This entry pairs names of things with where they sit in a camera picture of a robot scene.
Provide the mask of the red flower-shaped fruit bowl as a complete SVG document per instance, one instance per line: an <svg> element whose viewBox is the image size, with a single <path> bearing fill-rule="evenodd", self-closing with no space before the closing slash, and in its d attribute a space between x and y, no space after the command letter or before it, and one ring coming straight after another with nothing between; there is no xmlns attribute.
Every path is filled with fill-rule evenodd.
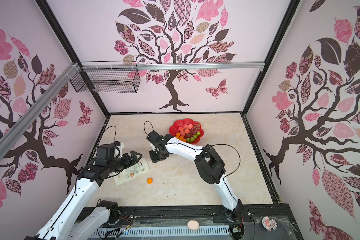
<svg viewBox="0 0 360 240"><path fill-rule="evenodd" d="M173 125L169 128L169 134L170 135L172 135L172 136L174 136L175 138L177 138L176 137L176 133L180 133L180 131L179 131L179 127L183 127L183 125L189 125L189 124L196 124L196 123L199 123L199 122L196 122L196 121L194 121L194 120L192 120L192 119L183 119L183 120L176 120L174 123L173 123ZM196 139L195 139L195 141L194 142L189 142L189 144L192 144L192 145L197 145L199 142L200 142L200 140L201 140L201 138L204 136L204 130L202 129L202 125L201 125L201 128L200 128L200 131L199 132L201 132L201 135L199 135Z"/></svg>

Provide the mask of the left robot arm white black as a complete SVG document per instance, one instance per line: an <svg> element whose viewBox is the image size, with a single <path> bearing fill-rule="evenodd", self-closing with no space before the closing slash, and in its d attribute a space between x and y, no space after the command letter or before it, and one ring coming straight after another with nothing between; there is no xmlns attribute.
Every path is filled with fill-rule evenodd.
<svg viewBox="0 0 360 240"><path fill-rule="evenodd" d="M135 151L123 153L123 143L97 147L96 154L78 174L76 183L67 198L50 220L32 238L34 240L87 240L108 221L117 222L118 204L100 201L79 224L76 223L87 202L102 183L137 164L142 154Z"/></svg>

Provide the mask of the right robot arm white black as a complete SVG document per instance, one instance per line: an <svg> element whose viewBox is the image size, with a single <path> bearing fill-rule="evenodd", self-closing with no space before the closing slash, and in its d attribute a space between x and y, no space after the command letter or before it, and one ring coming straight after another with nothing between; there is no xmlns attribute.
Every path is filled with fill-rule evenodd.
<svg viewBox="0 0 360 240"><path fill-rule="evenodd" d="M163 161L170 155L190 160L196 165L200 177L217 189L229 221L235 222L241 217L242 203L228 182L223 159L212 145L194 146L170 134L162 136L156 131L151 131L147 140L152 147L149 155L153 163Z"/></svg>

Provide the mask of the purple fake grape bunch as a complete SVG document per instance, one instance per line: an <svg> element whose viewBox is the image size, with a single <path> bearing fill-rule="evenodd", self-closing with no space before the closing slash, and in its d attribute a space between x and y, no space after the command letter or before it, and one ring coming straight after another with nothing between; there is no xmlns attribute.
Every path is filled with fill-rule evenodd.
<svg viewBox="0 0 360 240"><path fill-rule="evenodd" d="M200 123L196 123L192 126L192 128L190 128L189 130L189 133L187 134L188 138L193 138L194 135L198 135L197 132L200 131L200 128L201 128L201 124Z"/></svg>

